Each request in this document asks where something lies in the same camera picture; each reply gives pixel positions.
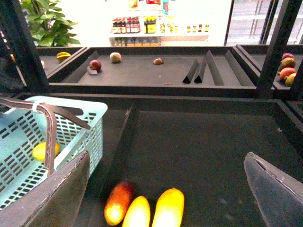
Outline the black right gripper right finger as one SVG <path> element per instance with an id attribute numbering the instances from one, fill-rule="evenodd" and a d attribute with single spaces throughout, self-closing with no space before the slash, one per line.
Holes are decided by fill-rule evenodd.
<path id="1" fill-rule="evenodd" d="M 250 190 L 267 227 L 303 225 L 303 183 L 253 152 L 244 159 Z"/>

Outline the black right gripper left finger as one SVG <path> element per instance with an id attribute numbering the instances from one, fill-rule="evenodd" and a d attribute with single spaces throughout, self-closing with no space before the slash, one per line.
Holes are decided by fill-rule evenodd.
<path id="1" fill-rule="evenodd" d="M 90 157 L 81 152 L 0 212 L 2 227 L 72 227 L 89 179 Z"/>

